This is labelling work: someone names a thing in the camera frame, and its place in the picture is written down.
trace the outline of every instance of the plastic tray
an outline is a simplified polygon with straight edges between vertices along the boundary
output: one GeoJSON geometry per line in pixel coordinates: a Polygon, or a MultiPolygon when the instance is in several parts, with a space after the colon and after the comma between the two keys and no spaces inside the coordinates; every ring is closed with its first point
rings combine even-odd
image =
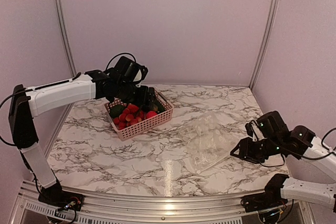
{"type": "MultiPolygon", "coordinates": [[[[160,124],[163,124],[165,122],[170,121],[173,115],[173,104],[169,102],[161,93],[159,93],[157,90],[155,90],[156,97],[158,101],[164,106],[166,109],[164,112],[153,116],[152,118],[146,119],[141,121],[140,123],[137,123],[135,125],[129,126],[127,128],[124,128],[123,130],[118,130],[116,125],[113,123],[113,119],[110,117],[109,111],[109,103],[104,104],[104,107],[107,111],[107,118],[109,119],[113,129],[117,133],[120,140],[124,141],[131,137],[134,137],[136,135],[139,135],[145,131],[148,131],[160,124]]],[[[112,107],[116,106],[117,104],[121,104],[126,106],[126,103],[121,102],[119,99],[115,99],[114,102],[112,102],[112,107]]]]}

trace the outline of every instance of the red strawberry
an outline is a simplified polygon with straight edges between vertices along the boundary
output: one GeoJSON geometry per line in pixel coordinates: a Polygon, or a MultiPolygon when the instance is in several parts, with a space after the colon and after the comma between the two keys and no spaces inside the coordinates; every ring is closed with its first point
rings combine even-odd
{"type": "Polygon", "coordinates": [[[145,113],[142,110],[139,112],[139,117],[141,117],[142,120],[145,119],[145,113]]]}
{"type": "Polygon", "coordinates": [[[155,111],[150,111],[146,114],[146,118],[147,119],[152,118],[153,116],[156,116],[156,115],[157,115],[157,113],[155,111]]]}
{"type": "Polygon", "coordinates": [[[131,126],[132,126],[132,125],[135,125],[135,124],[137,124],[137,123],[138,123],[137,119],[133,119],[133,120],[131,121],[131,126]]]}
{"type": "Polygon", "coordinates": [[[123,130],[124,128],[126,128],[126,123],[124,123],[124,122],[120,122],[120,123],[119,123],[119,131],[120,131],[120,130],[123,130]]]}
{"type": "Polygon", "coordinates": [[[134,119],[134,115],[128,114],[125,119],[126,121],[131,122],[134,119]]]}
{"type": "Polygon", "coordinates": [[[137,113],[139,107],[134,104],[128,104],[127,109],[129,109],[131,113],[137,113]]]}
{"type": "Polygon", "coordinates": [[[119,116],[119,120],[120,120],[120,122],[126,122],[126,116],[127,116],[127,114],[122,113],[122,114],[119,116]]]}
{"type": "Polygon", "coordinates": [[[120,123],[120,120],[119,120],[119,118],[115,118],[115,119],[113,119],[113,122],[114,122],[115,125],[118,125],[120,123]]]}
{"type": "Polygon", "coordinates": [[[131,113],[131,111],[130,111],[130,109],[126,108],[126,109],[124,109],[124,111],[123,111],[122,113],[125,113],[125,114],[130,114],[130,113],[131,113]]]}

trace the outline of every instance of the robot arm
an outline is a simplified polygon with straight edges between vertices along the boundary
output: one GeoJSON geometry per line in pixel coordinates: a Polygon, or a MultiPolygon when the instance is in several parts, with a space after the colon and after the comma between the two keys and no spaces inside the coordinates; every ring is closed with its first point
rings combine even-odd
{"type": "Polygon", "coordinates": [[[80,210],[82,195],[62,190],[38,144],[33,118],[63,105],[104,97],[110,102],[119,98],[138,106],[146,104],[152,99],[152,90],[139,84],[147,72],[146,67],[121,57],[114,68],[104,72],[93,70],[39,87],[15,87],[8,117],[10,129],[27,168],[42,185],[39,201],[64,207],[75,198],[75,209],[80,210]]]}
{"type": "MultiPolygon", "coordinates": [[[[272,155],[292,155],[336,180],[335,152],[328,146],[323,147],[322,140],[308,128],[297,126],[289,131],[277,111],[269,112],[245,127],[250,137],[240,140],[231,151],[232,156],[258,164],[272,155]],[[253,123],[260,129],[264,139],[254,141],[253,123]]],[[[336,184],[310,183],[285,174],[276,174],[267,183],[264,193],[246,195],[241,203],[247,212],[251,212],[287,203],[288,198],[324,205],[336,212],[336,184]]]]}

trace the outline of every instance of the white wall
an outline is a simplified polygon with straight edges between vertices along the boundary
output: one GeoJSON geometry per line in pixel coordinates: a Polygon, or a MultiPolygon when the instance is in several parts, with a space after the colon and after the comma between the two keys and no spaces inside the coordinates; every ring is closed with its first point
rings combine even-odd
{"type": "MultiPolygon", "coordinates": [[[[70,77],[57,24],[54,0],[0,0],[0,79],[2,101],[17,84],[40,85],[70,77]]],[[[0,134],[11,142],[9,102],[0,110],[0,134]]],[[[34,119],[45,147],[61,109],[34,119]]],[[[0,216],[7,223],[24,178],[29,178],[18,150],[0,142],[0,216]]]]}
{"type": "Polygon", "coordinates": [[[270,0],[62,0],[79,71],[128,51],[147,83],[248,86],[270,0]]]}
{"type": "MultiPolygon", "coordinates": [[[[280,0],[254,89],[263,112],[278,110],[290,129],[302,124],[322,137],[336,127],[336,0],[280,0]]],[[[336,132],[326,142],[336,145],[336,132]]],[[[331,183],[314,168],[288,158],[293,177],[331,183]]],[[[335,223],[332,210],[314,206],[317,223],[335,223]]]]}

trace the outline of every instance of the marble table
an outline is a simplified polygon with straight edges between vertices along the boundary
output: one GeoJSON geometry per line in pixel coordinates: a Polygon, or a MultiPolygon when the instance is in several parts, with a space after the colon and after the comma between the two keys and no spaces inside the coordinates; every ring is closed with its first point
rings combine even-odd
{"type": "MultiPolygon", "coordinates": [[[[266,168],[229,157],[200,174],[188,168],[180,128],[212,111],[225,130],[246,137],[246,122],[261,115],[249,88],[154,85],[175,106],[171,121],[120,141],[103,109],[105,99],[74,105],[49,154],[61,184],[105,193],[141,196],[202,196],[262,189],[286,165],[266,168]]],[[[281,164],[280,156],[265,164],[281,164]]]]}

